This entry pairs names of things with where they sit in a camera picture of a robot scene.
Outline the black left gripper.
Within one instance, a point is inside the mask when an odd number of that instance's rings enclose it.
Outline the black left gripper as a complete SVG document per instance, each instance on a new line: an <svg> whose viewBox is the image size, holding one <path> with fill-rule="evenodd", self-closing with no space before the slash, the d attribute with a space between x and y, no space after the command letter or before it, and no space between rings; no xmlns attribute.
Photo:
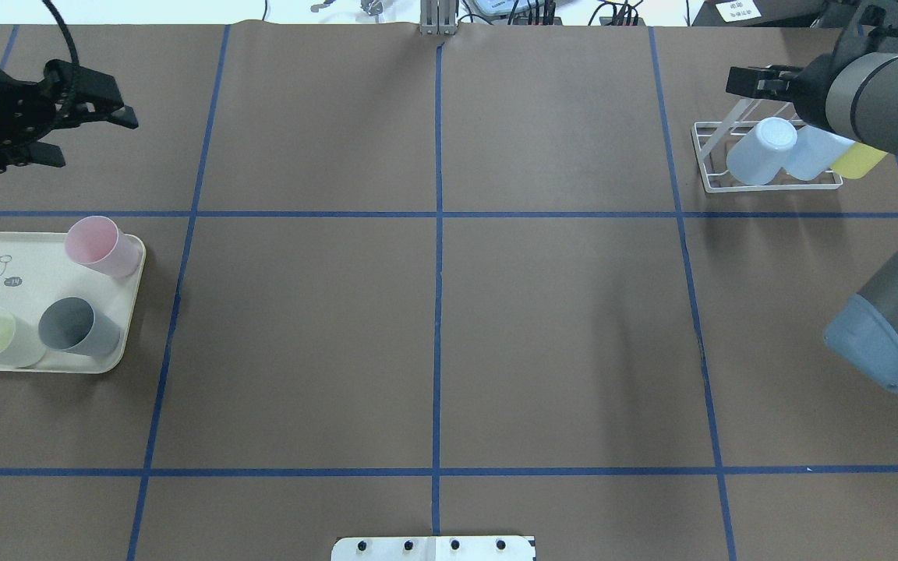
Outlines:
<svg viewBox="0 0 898 561"><path fill-rule="evenodd" d="M125 104L113 76L71 62L49 61L44 78L47 91L0 69L0 173L10 165L65 167L61 148L40 141L52 128L89 123L139 127L136 112Z"/></svg>

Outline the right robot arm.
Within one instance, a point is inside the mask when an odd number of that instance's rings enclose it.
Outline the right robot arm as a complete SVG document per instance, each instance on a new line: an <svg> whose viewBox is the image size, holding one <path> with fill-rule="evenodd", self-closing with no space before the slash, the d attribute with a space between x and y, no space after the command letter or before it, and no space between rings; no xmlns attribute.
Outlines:
<svg viewBox="0 0 898 561"><path fill-rule="evenodd" d="M795 123L772 116L752 125L726 158L733 195L746 210L785 217L898 220L898 177L890 164L865 185L871 207L846 210L846 182L862 180L850 159L898 163L898 51L835 48L808 66L733 67L727 93L794 108ZM898 392L898 246L866 283L833 306L821 330L831 351L885 390Z"/></svg>

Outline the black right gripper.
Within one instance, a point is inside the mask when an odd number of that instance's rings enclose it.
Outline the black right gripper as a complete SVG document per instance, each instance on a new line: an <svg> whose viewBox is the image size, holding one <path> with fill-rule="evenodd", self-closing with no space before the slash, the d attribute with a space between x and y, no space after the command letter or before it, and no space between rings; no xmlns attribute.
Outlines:
<svg viewBox="0 0 898 561"><path fill-rule="evenodd" d="M734 66L728 72L726 92L741 98L791 101L806 124L831 130L826 101L834 81L833 53L819 55L808 66Z"/></svg>

